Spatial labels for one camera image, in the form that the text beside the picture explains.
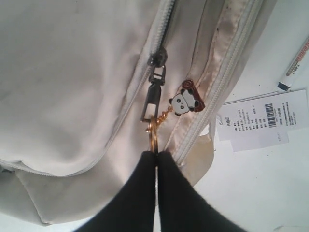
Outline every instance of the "paper tag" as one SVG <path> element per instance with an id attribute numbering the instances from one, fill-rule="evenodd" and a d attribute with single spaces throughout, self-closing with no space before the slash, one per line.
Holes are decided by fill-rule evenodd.
<path id="1" fill-rule="evenodd" d="M 219 139 L 235 151 L 287 143 L 287 131 L 309 126 L 305 90 L 226 104 L 218 115 Z"/>

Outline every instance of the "zipper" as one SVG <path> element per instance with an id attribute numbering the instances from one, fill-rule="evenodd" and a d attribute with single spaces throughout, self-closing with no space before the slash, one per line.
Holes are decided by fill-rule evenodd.
<path id="1" fill-rule="evenodd" d="M 208 104 L 206 110 L 196 116 L 193 123 L 190 125 L 188 132 L 184 136 L 181 145 L 178 147 L 174 154 L 174 159 L 177 165 L 183 163 L 191 147 L 194 145 L 197 137 L 199 136 L 201 130 L 205 128 L 206 125 L 209 123 L 212 117 L 212 113 L 217 105 L 217 102 L 220 100 L 221 95 L 225 91 L 227 84 L 232 78 L 234 68 L 249 38 L 251 29 L 254 26 L 255 19 L 257 17 L 259 9 L 261 8 L 262 2 L 263 0 L 251 1 L 251 9 L 244 19 L 245 23 L 242 27 L 241 33 L 235 35 L 235 38 L 233 39 L 235 43 L 232 42 L 227 52 L 227 55 L 222 62 L 222 67 L 226 66 L 226 68 L 216 77 L 216 79 L 219 80 L 219 84 L 217 89 L 215 90 L 214 96 L 211 97 L 210 103 Z"/>
<path id="2" fill-rule="evenodd" d="M 116 134 L 120 130 L 120 127 L 123 124 L 125 117 L 127 116 L 128 112 L 129 112 L 129 110 L 130 110 L 130 108 L 133 104 L 133 101 L 135 100 L 137 93 L 143 87 L 147 78 L 151 82 L 151 80 L 152 80 L 151 78 L 153 78 L 154 76 L 161 76 L 161 79 L 164 79 L 164 77 L 165 77 L 164 72 L 162 72 L 162 74 L 159 75 L 158 73 L 155 72 L 155 70 L 156 70 L 156 68 L 162 68 L 162 67 L 163 67 L 163 71 L 166 70 L 165 62 L 166 62 L 166 59 L 167 59 L 167 54 L 166 54 L 166 50 L 164 49 L 164 42 L 165 42 L 166 35 L 168 33 L 168 29 L 169 29 L 169 25 L 170 25 L 170 22 L 171 22 L 171 19 L 172 19 L 174 5 L 175 5 L 176 1 L 177 0 L 162 0 L 162 4 L 160 4 L 160 6 L 159 6 L 159 10 L 158 10 L 158 13 L 157 13 L 159 15 L 158 16 L 159 20 L 156 23 L 155 35 L 153 36 L 153 38 L 150 41 L 150 52 L 149 52 L 150 57 L 149 57 L 149 60 L 148 60 L 147 63 L 145 62 L 144 65 L 142 64 L 140 82 L 139 82 L 138 86 L 135 88 L 134 94 L 130 97 L 130 100 L 124 106 L 124 113 L 122 114 L 122 117 L 119 120 L 119 123 L 116 125 L 116 129 L 113 132 L 113 135 L 112 135 L 110 141 L 108 142 L 108 144 L 106 146 L 105 152 L 108 150 L 110 144 L 112 143 Z M 70 175 L 66 175 L 64 177 L 75 176 L 75 175 L 79 175 L 79 174 L 82 174 L 84 172 L 87 172 L 88 170 L 93 168 L 100 161 L 100 159 L 104 156 L 105 152 L 103 152 L 100 156 L 98 156 L 85 169 L 80 170 L 80 171 L 73 173 L 73 174 L 70 174 Z M 14 165 L 12 163 L 6 163 L 2 160 L 0 160 L 0 165 L 10 166 L 14 169 L 22 170 L 22 171 L 33 173 L 33 174 L 39 174 L 39 175 L 44 175 L 44 176 L 55 176 L 55 175 L 52 175 L 52 174 L 49 174 L 49 173 L 44 173 L 44 172 L 39 172 L 39 171 L 33 170 L 29 167 L 21 167 L 19 165 Z"/>

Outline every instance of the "panda keychain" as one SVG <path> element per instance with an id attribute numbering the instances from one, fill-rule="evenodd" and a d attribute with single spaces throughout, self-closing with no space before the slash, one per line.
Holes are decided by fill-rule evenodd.
<path id="1" fill-rule="evenodd" d="M 189 111 L 201 112 L 205 108 L 205 103 L 200 97 L 197 88 L 192 80 L 185 80 L 182 83 L 180 93 L 169 100 L 170 106 L 167 111 L 157 119 L 159 126 L 168 117 L 168 113 L 174 111 L 176 116 L 183 115 Z"/>

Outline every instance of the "barcode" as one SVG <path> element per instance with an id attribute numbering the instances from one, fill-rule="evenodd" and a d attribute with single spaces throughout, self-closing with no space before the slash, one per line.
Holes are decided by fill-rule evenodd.
<path id="1" fill-rule="evenodd" d="M 276 119 L 275 119 L 275 114 L 274 114 L 274 107 L 272 106 L 272 104 L 266 104 L 265 110 L 266 110 L 269 127 L 270 128 L 276 127 L 277 125 L 276 125 Z"/>

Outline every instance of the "white zipper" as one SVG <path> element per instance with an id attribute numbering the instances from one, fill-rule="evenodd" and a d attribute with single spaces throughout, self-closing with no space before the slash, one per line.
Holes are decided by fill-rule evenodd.
<path id="1" fill-rule="evenodd" d="M 217 86 L 217 89 L 215 90 L 215 94 L 213 96 L 210 96 L 211 101 L 208 104 L 207 108 L 196 116 L 193 123 L 190 125 L 188 132 L 184 136 L 181 145 L 174 153 L 174 159 L 178 165 L 183 163 L 186 155 L 190 151 L 191 147 L 194 145 L 201 130 L 204 129 L 209 123 L 213 115 L 213 111 L 218 101 L 220 100 L 220 97 L 225 91 L 226 85 L 230 82 L 232 78 L 234 68 L 249 38 L 250 31 L 254 26 L 255 19 L 257 17 L 259 9 L 261 8 L 262 3 L 263 0 L 252 0 L 248 3 L 247 8 L 249 8 L 249 12 L 247 12 L 247 14 L 244 12 L 241 19 L 243 20 L 244 24 L 242 25 L 242 27 L 240 27 L 240 33 L 238 35 L 235 35 L 233 42 L 226 54 L 226 57 L 223 60 L 222 67 L 225 67 L 225 69 L 221 68 L 223 71 L 220 71 L 218 76 L 216 77 L 216 80 L 219 81 L 219 84 Z"/>
<path id="2" fill-rule="evenodd" d="M 162 0 L 161 1 L 161 4 L 160 4 L 159 9 L 158 9 L 158 13 L 157 13 L 158 21 L 156 22 L 155 29 L 154 29 L 155 35 L 150 40 L 150 49 L 149 49 L 148 59 L 150 58 L 150 56 L 157 53 L 159 51 L 159 49 L 162 47 L 162 43 L 163 43 L 165 34 L 167 33 L 167 28 L 168 28 L 168 25 L 169 25 L 170 17 L 171 17 L 172 10 L 173 10 L 175 2 L 176 2 L 176 0 Z M 136 88 L 134 88 L 134 91 L 132 91 L 133 94 L 131 95 L 130 100 L 127 102 L 126 105 L 124 105 L 123 113 L 121 113 L 122 117 L 116 125 L 116 129 L 114 130 L 113 135 L 111 136 L 111 139 L 109 140 L 109 143 L 107 144 L 105 152 L 103 152 L 93 162 L 91 162 L 91 164 L 89 164 L 88 167 L 86 167 L 83 170 L 80 170 L 76 173 L 67 175 L 67 176 L 74 176 L 74 175 L 78 175 L 78 174 L 82 174 L 84 172 L 87 172 L 88 170 L 93 168 L 100 161 L 100 159 L 104 156 L 104 154 L 108 150 L 109 146 L 113 142 L 115 136 L 117 135 L 118 131 L 120 130 L 120 127 L 123 124 L 125 117 L 127 116 L 128 112 L 129 112 L 129 110 L 130 110 L 130 108 L 133 104 L 133 101 L 135 100 L 137 93 L 140 91 L 143 84 L 145 83 L 145 81 L 147 80 L 147 78 L 151 74 L 152 67 L 147 64 L 147 61 L 148 60 L 143 60 L 141 62 L 141 67 L 139 68 L 140 74 L 138 74 L 138 76 L 140 76 L 139 77 L 139 79 L 140 79 L 139 84 L 136 86 Z M 13 163 L 6 163 L 2 160 L 0 160 L 0 165 L 10 166 L 14 169 L 22 170 L 22 171 L 29 172 L 29 173 L 34 173 L 34 174 L 39 174 L 39 175 L 44 175 L 44 176 L 54 176 L 52 174 L 39 172 L 39 171 L 33 170 L 31 168 L 28 168 L 28 167 L 22 167 L 22 166 L 19 166 L 19 165 L 15 165 Z"/>

